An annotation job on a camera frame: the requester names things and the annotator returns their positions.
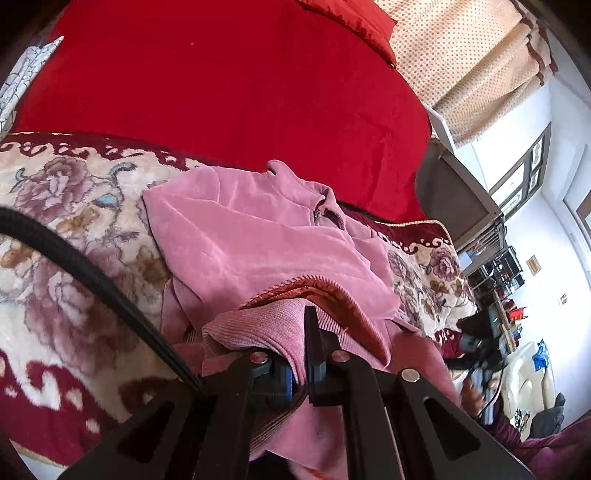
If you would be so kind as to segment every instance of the pillow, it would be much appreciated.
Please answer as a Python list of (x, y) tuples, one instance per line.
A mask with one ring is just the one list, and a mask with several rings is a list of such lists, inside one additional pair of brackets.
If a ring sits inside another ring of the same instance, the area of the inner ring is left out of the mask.
[(396, 67), (390, 46), (396, 20), (372, 0), (297, 0), (303, 7), (326, 15), (363, 38), (370, 47)]

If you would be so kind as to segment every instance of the white patterned cloth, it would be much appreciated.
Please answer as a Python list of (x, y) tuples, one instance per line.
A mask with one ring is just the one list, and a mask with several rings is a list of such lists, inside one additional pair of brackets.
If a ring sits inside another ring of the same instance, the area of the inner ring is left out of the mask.
[(28, 47), (0, 86), (0, 140), (14, 123), (18, 101), (63, 39), (60, 37), (41, 48)]

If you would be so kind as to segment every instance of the bed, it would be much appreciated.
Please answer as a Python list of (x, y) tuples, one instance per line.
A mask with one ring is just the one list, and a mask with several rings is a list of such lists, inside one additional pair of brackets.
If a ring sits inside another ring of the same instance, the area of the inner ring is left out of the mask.
[[(363, 2), (378, 8), (349, 3)], [(422, 218), (427, 114), (333, 18), (295, 0), (74, 0), (48, 41), (61, 35), (12, 131), (134, 138), (250, 170), (276, 158), (380, 218)]]
[[(151, 236), (141, 192), (201, 163), (136, 140), (20, 133), (0, 144), (0, 205), (84, 250), (156, 326), (170, 273)], [(65, 179), (52, 190), (52, 179)], [(59, 202), (44, 203), (47, 194)], [(385, 226), (401, 315), (442, 348), (475, 311), (451, 239), (434, 220)], [(110, 311), (55, 265), (0, 238), (0, 428), (26, 455), (69, 465), (174, 374)], [(77, 322), (73, 312), (85, 312)]]
[[(201, 164), (260, 171), (272, 158), (403, 222), (350, 211), (387, 243), (401, 313), (427, 336), (445, 343), (473, 313), (452, 239), (415, 194), (427, 114), (367, 38), (293, 0), (74, 0), (46, 40), (61, 35), (0, 142), (0, 203), (106, 248), (99, 264), (155, 325), (170, 274), (141, 191)], [(51, 175), (69, 193), (46, 216), (34, 198)], [(27, 455), (69, 465), (174, 375), (95, 303), (64, 348), (46, 288), (59, 273), (9, 238), (0, 257), (0, 410), (13, 413), (1, 427)]]

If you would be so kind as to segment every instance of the window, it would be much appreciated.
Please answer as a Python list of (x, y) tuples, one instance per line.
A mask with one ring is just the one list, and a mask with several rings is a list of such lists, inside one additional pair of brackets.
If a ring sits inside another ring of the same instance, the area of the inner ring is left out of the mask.
[(534, 142), (530, 149), (493, 188), (490, 194), (501, 207), (505, 218), (510, 218), (542, 186), (550, 149), (550, 127)]
[(587, 194), (579, 208), (577, 208), (577, 216), (581, 220), (581, 223), (585, 230), (587, 230), (589, 236), (591, 236), (591, 192)]

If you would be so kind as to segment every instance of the white wall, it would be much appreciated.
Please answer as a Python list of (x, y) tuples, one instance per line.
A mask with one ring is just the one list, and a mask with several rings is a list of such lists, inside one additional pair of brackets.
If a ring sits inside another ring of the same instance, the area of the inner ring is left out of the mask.
[(472, 142), (488, 190), (527, 152), (551, 119), (546, 84)]
[(571, 186), (571, 201), (580, 195), (585, 184), (587, 192), (591, 187), (591, 173), (585, 167), (591, 151), (591, 90), (566, 50), (551, 34), (550, 46), (559, 71), (549, 81), (552, 133), (542, 192), (567, 232), (591, 286), (591, 249), (564, 202)]
[[(525, 286), (513, 295), (529, 316), (520, 342), (546, 341), (568, 425), (591, 409), (591, 291), (569, 237), (539, 193), (507, 222), (507, 240), (524, 269)], [(532, 255), (542, 268), (536, 276), (525, 263)], [(564, 293), (568, 302), (561, 307)]]

